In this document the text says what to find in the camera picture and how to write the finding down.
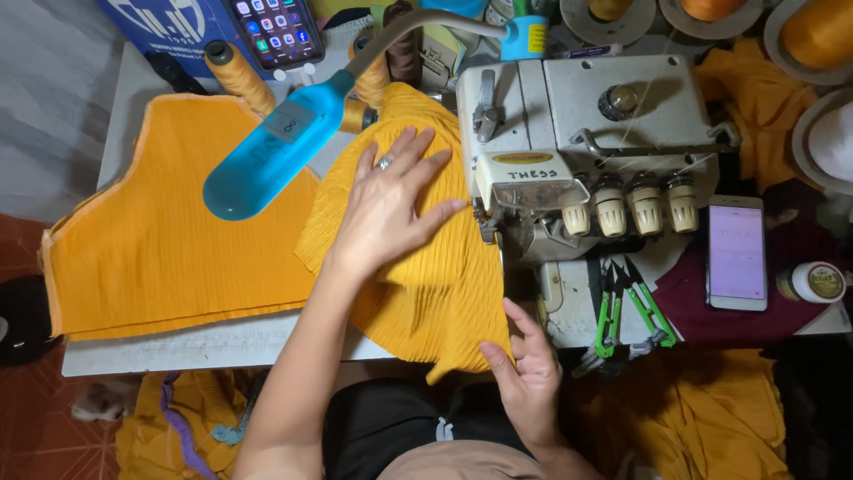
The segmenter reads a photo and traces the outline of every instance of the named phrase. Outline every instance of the sewing machine lamp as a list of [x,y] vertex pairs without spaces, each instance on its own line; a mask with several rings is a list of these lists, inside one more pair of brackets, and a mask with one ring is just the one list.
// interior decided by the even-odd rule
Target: sewing machine lamp
[[223,220],[245,220],[260,213],[338,131],[355,79],[405,33],[428,23],[500,38],[503,61],[544,55],[543,17],[519,17],[506,26],[490,26],[443,10],[409,13],[385,28],[332,78],[298,89],[278,105],[207,177],[202,190],[207,208]]

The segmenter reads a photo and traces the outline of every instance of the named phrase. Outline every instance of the maroon fabric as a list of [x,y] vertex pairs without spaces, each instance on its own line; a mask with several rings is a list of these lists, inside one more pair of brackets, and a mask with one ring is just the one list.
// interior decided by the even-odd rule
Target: maroon fabric
[[807,261],[828,261],[839,268],[838,241],[810,219],[795,219],[768,232],[768,305],[764,312],[719,310],[705,304],[707,245],[688,245],[681,258],[655,284],[652,297],[685,341],[766,342],[796,333],[827,305],[790,301],[776,288],[776,274]]

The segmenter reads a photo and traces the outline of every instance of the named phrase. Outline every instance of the beige shirt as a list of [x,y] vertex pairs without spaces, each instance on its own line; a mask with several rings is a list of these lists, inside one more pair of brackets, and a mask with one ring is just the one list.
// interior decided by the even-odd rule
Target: beige shirt
[[376,480],[545,480],[520,451],[480,440],[434,442],[397,457]]

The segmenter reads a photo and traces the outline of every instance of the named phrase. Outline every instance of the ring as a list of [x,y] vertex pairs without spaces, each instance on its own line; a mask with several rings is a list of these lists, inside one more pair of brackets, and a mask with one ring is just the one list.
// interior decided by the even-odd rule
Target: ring
[[383,156],[376,162],[376,166],[374,168],[379,168],[380,170],[385,170],[386,168],[391,166],[391,157],[388,155]]

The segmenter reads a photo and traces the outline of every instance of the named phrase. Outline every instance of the hand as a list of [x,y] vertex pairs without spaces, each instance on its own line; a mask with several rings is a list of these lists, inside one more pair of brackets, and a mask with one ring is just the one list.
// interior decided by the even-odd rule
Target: hand
[[501,402],[521,441],[534,457],[565,445],[557,425],[557,392],[562,369],[542,328],[529,315],[503,299],[503,309],[525,337],[509,338],[515,367],[503,348],[482,342],[480,353],[495,374]]
[[450,159],[450,150],[421,160],[435,131],[420,135],[410,126],[385,153],[391,165],[373,168],[379,149],[371,143],[362,153],[352,182],[350,200],[328,259],[348,274],[366,278],[388,261],[417,249],[455,212],[466,207],[459,199],[445,200],[418,218],[415,199]]

